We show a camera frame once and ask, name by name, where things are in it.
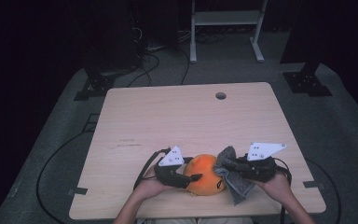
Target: wooden table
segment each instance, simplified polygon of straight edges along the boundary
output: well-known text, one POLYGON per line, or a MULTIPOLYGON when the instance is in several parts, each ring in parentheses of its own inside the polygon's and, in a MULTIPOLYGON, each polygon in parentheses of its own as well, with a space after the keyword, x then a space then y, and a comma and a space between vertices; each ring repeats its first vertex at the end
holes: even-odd
MULTIPOLYGON (((78 183, 87 193, 75 195, 70 217, 116 217, 155 151, 177 145, 184 157, 217 156, 234 146, 237 156, 243 156, 252 142, 285 143, 287 148, 274 157, 288 164, 294 194, 309 213, 324 211, 320 191, 304 187, 303 182, 313 177, 268 83, 112 89, 106 95, 78 183)), ((184 189, 174 189, 147 200, 138 217, 258 216, 279 214, 280 210, 259 187, 236 206, 228 190, 214 196, 192 196, 184 189)))

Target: gray cloth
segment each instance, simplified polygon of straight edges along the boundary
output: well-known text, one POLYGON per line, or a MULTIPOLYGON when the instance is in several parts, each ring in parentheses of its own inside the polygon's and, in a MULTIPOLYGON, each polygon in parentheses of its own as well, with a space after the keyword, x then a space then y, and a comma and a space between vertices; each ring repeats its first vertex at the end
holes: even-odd
POLYGON ((234 204, 244 201, 247 198, 249 191, 255 185, 245 180, 238 172, 228 170, 227 167, 235 167, 237 164, 237 156, 234 147, 226 147, 217 156, 216 164, 213 167, 214 172, 217 175, 222 176, 225 180, 234 204))

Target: cable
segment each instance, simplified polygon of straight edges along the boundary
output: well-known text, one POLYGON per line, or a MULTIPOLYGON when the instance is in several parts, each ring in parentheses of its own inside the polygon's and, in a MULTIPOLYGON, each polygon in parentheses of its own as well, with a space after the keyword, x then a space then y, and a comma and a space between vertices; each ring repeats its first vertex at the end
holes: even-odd
POLYGON ((333 181, 333 179, 331 178, 331 176, 325 171, 325 169, 319 165, 318 163, 316 163, 315 161, 312 161, 308 158, 305 158, 306 161, 312 163, 313 165, 315 165, 316 167, 318 167, 325 175, 326 177, 329 179, 331 185, 333 186, 333 189, 334 189, 334 192, 336 194, 336 197, 337 197, 337 220, 336 220, 336 223, 338 224, 339 221, 341 220, 341 199, 339 197, 339 193, 338 193, 338 188, 336 186, 336 183, 333 181))
POLYGON ((149 176, 149 177, 143 177, 142 179, 143 179, 143 180, 155 180, 155 179, 153 179, 153 178, 156 179, 156 176, 153 175, 153 176, 149 176))
MULTIPOLYGON (((284 162, 281 159, 278 158, 273 158, 275 161, 280 161, 281 163, 284 164, 284 166, 286 166, 286 169, 284 169, 281 166, 277 166, 277 171, 280 171, 284 174, 286 174, 287 177, 287 181, 289 182, 289 186, 292 185, 292 174, 290 174, 290 170, 289 170, 289 166, 286 164, 286 162, 284 162)), ((283 207, 283 205, 281 206, 281 216, 280 216, 280 223, 284 224, 284 217, 286 216, 286 209, 283 207)))
POLYGON ((138 40, 133 40, 133 41, 135 41, 135 43, 138 43, 138 41, 140 41, 140 40, 142 39, 142 36, 143 36, 142 30, 139 29, 138 27, 132 27, 132 30, 137 30, 137 31, 139 31, 138 40))
POLYGON ((191 32, 190 31, 179 31, 178 32, 178 39, 179 39, 179 43, 184 42, 185 40, 189 39, 191 37, 191 32))
POLYGON ((49 210, 46 208, 45 205, 43 205, 42 199, 40 198, 40 193, 39 193, 39 185, 40 185, 40 180, 42 178, 43 173, 45 172, 46 167, 48 166, 48 164, 50 163, 51 159, 53 159, 53 157, 55 155, 57 155, 58 152, 60 152, 66 145, 68 145, 69 143, 71 143, 72 141, 74 141, 75 139, 77 139, 79 136, 83 135, 83 133, 89 133, 91 130, 94 130, 95 127, 91 127, 85 131, 82 131, 81 133, 75 135, 74 137, 70 138, 68 141, 66 141, 65 143, 63 143, 60 147, 58 147, 53 154, 51 154, 51 156, 48 158, 48 160, 45 162, 42 170, 39 173, 39 176, 37 177, 37 181, 36 181, 36 199, 39 202, 40 207, 43 209, 43 211, 48 214, 49 217, 51 217, 52 219, 54 219, 56 222, 60 223, 60 224, 64 224, 63 221, 61 221, 59 218, 55 217, 54 215, 52 215, 49 210))
POLYGON ((188 68, 190 67, 190 59, 188 58, 188 55, 185 53, 184 50, 182 50, 182 49, 179 49, 179 50, 182 51, 182 53, 184 53, 186 58, 187 58, 187 68, 186 68, 186 71, 185 71, 185 75, 183 76, 182 81, 180 83, 180 85, 183 85, 183 83, 185 82, 185 78, 187 76, 187 73, 188 73, 188 68))
POLYGON ((196 41, 198 44, 203 44, 203 45, 214 44, 226 39, 225 33, 222 33, 221 36, 222 37, 219 37, 217 35, 208 35, 206 33, 200 33, 199 35, 197 35, 196 41))
POLYGON ((134 82, 136 81, 136 79, 138 79, 139 77, 142 77, 142 76, 144 76, 144 75, 147 75, 147 77, 148 77, 148 79, 149 79, 149 85, 151 85, 151 77, 150 77, 150 75, 149 75, 149 72, 153 71, 155 68, 158 67, 158 65, 159 65, 159 58, 158 58, 157 56, 153 55, 153 54, 147 54, 147 55, 148 55, 148 56, 151 56, 151 57, 153 57, 153 58, 155 58, 155 59, 157 60, 156 65, 154 65, 150 70, 147 70, 147 71, 144 69, 144 66, 142 65, 142 68, 144 69, 144 72, 143 72, 141 75, 139 75, 139 76, 137 76, 136 78, 134 78, 134 79, 130 82, 130 84, 127 86, 127 88, 130 87, 130 86, 132 85, 132 83, 134 83, 134 82))
POLYGON ((153 155, 149 158, 149 160, 147 160, 144 168, 142 168, 142 171, 141 171, 141 173, 139 173, 138 178, 136 178, 136 181, 133 184, 133 189, 136 189, 136 187, 138 187, 139 183, 141 183, 141 181, 144 179, 144 175, 145 175, 147 169, 149 168, 152 161, 154 161, 156 159, 156 157, 159 155, 159 153, 165 153, 165 155, 167 155, 170 152, 170 150, 171 150, 170 148, 165 148, 165 149, 162 149, 160 151, 156 151, 153 153, 153 155))

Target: black cable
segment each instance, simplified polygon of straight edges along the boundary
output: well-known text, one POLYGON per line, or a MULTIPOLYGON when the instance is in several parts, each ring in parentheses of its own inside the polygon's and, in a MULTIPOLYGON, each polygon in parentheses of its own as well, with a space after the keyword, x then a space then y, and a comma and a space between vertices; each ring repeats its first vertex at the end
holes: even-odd
POLYGON ((142 68, 142 70, 144 70, 144 72, 146 73, 147 79, 149 80, 149 83, 147 84, 147 86, 153 86, 152 78, 150 77, 149 72, 146 71, 143 63, 141 64, 141 68, 142 68))
POLYGON ((162 50, 167 49, 167 48, 168 48, 167 46, 160 46, 160 47, 155 47, 153 49, 146 49, 144 54, 149 55, 149 54, 152 54, 152 53, 162 51, 162 50))
MULTIPOLYGON (((275 161, 280 161, 281 163, 284 164, 284 166, 286 166, 286 169, 284 169, 281 166, 277 166, 277 171, 283 172, 284 174, 286 174, 287 177, 287 181, 289 182, 289 186, 292 185, 292 174, 290 174, 290 170, 289 170, 289 166, 286 164, 286 162, 284 162, 281 159, 278 158, 274 158, 275 161)), ((284 218, 286 216, 286 209, 283 207, 283 205, 281 206, 281 216, 280 216, 280 222, 281 224, 284 224, 284 218)))
POLYGON ((153 55, 153 54, 148 54, 148 56, 151 56, 151 57, 153 57, 153 58, 155 58, 155 59, 157 60, 156 65, 154 65, 150 70, 147 70, 147 71, 145 70, 141 75, 139 75, 139 76, 137 76, 136 78, 134 78, 134 79, 130 82, 130 84, 127 86, 127 88, 130 87, 130 86, 132 85, 132 83, 134 83, 134 82, 136 81, 136 79, 138 79, 139 77, 142 77, 142 76, 144 76, 144 75, 147 75, 147 76, 148 76, 148 78, 149 78, 149 84, 151 84, 151 78, 150 78, 149 72, 153 71, 155 68, 158 67, 158 65, 159 65, 159 58, 158 58, 157 56, 153 55))
POLYGON ((153 178, 156 178, 156 176, 153 175, 153 176, 149 176, 149 177, 144 177, 144 178, 142 178, 142 179, 143 179, 143 180, 152 180, 153 178))
POLYGON ((149 160, 147 160, 144 168, 142 168, 141 173, 139 173, 138 178, 136 178, 135 183, 133 184, 133 189, 136 189, 136 187, 138 187, 139 183, 141 183, 141 181, 144 179, 144 175, 147 171, 147 169, 149 168, 150 164, 152 163, 152 161, 154 161, 156 159, 156 157, 159 155, 159 153, 165 153, 166 155, 170 152, 170 148, 166 148, 166 149, 162 149, 160 151, 156 151, 153 153, 153 155, 149 158, 149 160))
POLYGON ((60 152, 66 145, 68 145, 69 143, 71 143, 72 141, 74 141, 75 139, 77 139, 79 136, 81 136, 83 133, 89 133, 91 130, 94 130, 95 127, 91 127, 77 135, 75 135, 74 137, 70 138, 68 141, 66 141, 65 143, 63 143, 59 148, 57 148, 53 154, 51 154, 51 156, 48 158, 48 160, 45 162, 42 170, 39 173, 39 176, 37 177, 37 181, 36 181, 36 199, 39 202, 40 207, 43 209, 43 211, 48 214, 49 217, 51 217, 52 219, 54 219, 56 222, 60 223, 60 224, 64 224, 63 221, 61 221, 59 218, 55 217, 54 215, 52 215, 49 210, 46 208, 45 205, 43 205, 42 199, 40 198, 40 193, 39 193, 39 185, 40 185, 40 180, 42 178, 43 173, 45 172, 46 167, 48 166, 48 164, 50 163, 51 159, 53 159, 53 157, 55 155, 57 155, 58 152, 60 152))
POLYGON ((318 167, 328 178, 328 180, 330 181, 331 185, 333 186, 334 192, 336 194, 337 197, 337 220, 336 220, 336 224, 339 223, 339 221, 341 220, 341 199, 339 197, 339 193, 338 193, 338 188, 336 186, 336 183, 333 181, 333 178, 331 178, 331 176, 325 171, 325 169, 319 165, 318 163, 316 163, 315 161, 312 161, 308 158, 305 158, 306 161, 312 163, 313 165, 315 165, 316 167, 318 167))
POLYGON ((226 35, 224 33, 221 34, 222 37, 219 37, 217 35, 209 35, 206 33, 200 33, 196 37, 196 42, 198 44, 208 45, 208 44, 214 44, 220 41, 223 41, 226 39, 226 35))
POLYGON ((181 85, 183 85, 183 83, 185 82, 185 78, 187 76, 187 73, 188 73, 188 68, 190 67, 190 59, 188 58, 188 55, 185 53, 184 50, 182 50, 182 49, 179 49, 179 50, 182 51, 182 53, 185 54, 186 59, 187 59, 187 68, 186 68, 186 71, 185 71, 185 75, 183 76, 182 81, 180 83, 181 85))

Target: gray carpet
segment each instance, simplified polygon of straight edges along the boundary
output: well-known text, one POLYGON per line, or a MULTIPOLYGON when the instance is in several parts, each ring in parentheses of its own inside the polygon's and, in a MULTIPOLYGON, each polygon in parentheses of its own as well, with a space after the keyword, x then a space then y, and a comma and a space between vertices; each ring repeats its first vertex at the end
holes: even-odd
MULTIPOLYGON (((227 35, 223 41, 198 45, 198 62, 189 66, 184 84, 268 82, 304 156, 310 160, 309 168, 327 205, 324 213, 312 216, 318 223, 335 223, 339 212, 333 184, 318 167, 321 166, 337 186, 341 200, 340 223, 358 223, 358 105, 343 87, 339 76, 324 65, 319 67, 316 75, 333 96, 293 94, 282 73, 299 71, 303 64, 279 63, 288 35, 260 35, 264 63, 256 61, 249 34, 227 35)), ((188 55, 188 44, 183 44, 181 49, 188 55)), ((180 85, 187 67, 185 54, 165 49, 153 55, 159 58, 159 65, 149 73, 151 85, 180 85)), ((145 56, 145 69, 152 68, 156 62, 154 57, 145 56)), ((143 72, 139 69, 119 77, 114 88, 127 87, 143 72)), ((1 206, 0 223, 55 223, 42 210, 35 193, 37 178, 51 156, 39 186, 40 199, 47 210, 64 223, 111 223, 112 220, 74 221, 68 216, 73 189, 77 186, 92 138, 92 133, 81 133, 90 114, 100 113, 103 105, 103 97, 74 101, 86 79, 85 72, 78 71, 63 91, 1 206)), ((149 79, 143 76, 131 86, 147 85, 149 79)), ((254 220, 261 224, 279 223, 278 216, 254 217, 254 220)), ((289 223, 291 219, 287 216, 286 220, 289 223)))

